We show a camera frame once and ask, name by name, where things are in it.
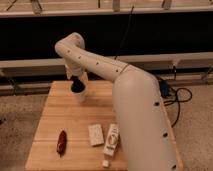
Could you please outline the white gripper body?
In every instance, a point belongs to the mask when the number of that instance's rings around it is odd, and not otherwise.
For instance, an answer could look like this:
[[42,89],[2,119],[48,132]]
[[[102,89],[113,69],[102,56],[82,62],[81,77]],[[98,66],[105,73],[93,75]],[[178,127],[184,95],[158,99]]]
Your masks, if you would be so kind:
[[77,76],[82,82],[88,81],[88,76],[83,67],[77,63],[68,60],[65,61],[67,79],[70,80],[72,76]]

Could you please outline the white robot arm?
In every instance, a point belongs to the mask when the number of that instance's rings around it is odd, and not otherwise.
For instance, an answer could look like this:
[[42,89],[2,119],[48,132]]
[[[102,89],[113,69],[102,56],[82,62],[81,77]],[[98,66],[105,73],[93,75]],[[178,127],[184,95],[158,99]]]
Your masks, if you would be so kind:
[[155,76],[86,51],[76,32],[58,41],[55,51],[74,76],[88,70],[113,83],[113,108],[128,171],[181,171]]

